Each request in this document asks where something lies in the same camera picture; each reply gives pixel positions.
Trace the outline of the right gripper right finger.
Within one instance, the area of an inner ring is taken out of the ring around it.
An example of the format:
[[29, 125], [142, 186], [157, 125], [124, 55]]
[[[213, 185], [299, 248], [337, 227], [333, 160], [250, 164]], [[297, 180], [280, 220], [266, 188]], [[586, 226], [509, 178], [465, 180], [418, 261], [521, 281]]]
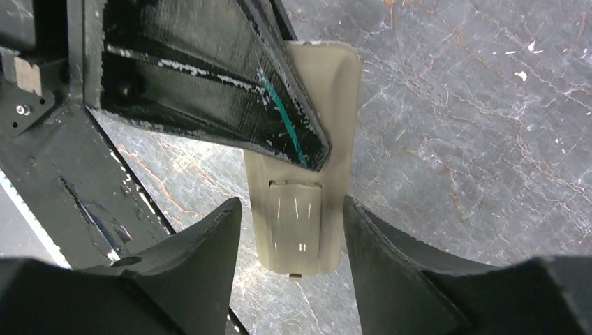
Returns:
[[497, 267], [446, 253], [347, 196], [345, 238], [364, 334], [590, 334], [591, 259]]

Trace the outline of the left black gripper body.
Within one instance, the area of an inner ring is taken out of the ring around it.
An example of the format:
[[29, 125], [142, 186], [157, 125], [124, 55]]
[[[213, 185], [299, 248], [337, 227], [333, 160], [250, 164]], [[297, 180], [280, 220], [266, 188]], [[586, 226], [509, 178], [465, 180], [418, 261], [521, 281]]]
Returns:
[[1, 2], [1, 138], [104, 132], [88, 111], [98, 86], [103, 1]]

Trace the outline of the beige battery cover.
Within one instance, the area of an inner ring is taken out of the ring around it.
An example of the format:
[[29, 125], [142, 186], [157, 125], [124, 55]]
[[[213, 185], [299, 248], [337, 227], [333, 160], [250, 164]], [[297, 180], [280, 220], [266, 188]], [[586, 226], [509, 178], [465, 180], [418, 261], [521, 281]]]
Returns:
[[269, 186], [271, 270], [292, 281], [318, 273], [322, 189], [274, 182]]

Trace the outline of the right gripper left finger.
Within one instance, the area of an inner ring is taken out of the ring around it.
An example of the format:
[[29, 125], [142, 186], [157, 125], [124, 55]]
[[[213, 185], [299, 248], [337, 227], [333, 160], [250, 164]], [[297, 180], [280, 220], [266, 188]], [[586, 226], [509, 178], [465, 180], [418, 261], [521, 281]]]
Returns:
[[1, 260], [2, 334], [241, 334], [230, 308], [242, 204], [110, 266]]

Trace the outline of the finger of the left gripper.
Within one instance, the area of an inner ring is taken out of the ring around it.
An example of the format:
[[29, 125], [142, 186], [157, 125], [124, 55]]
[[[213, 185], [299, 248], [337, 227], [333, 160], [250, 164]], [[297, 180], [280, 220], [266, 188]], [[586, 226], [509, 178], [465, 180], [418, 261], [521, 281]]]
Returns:
[[107, 1], [100, 107], [131, 126], [319, 171], [332, 145], [281, 1]]

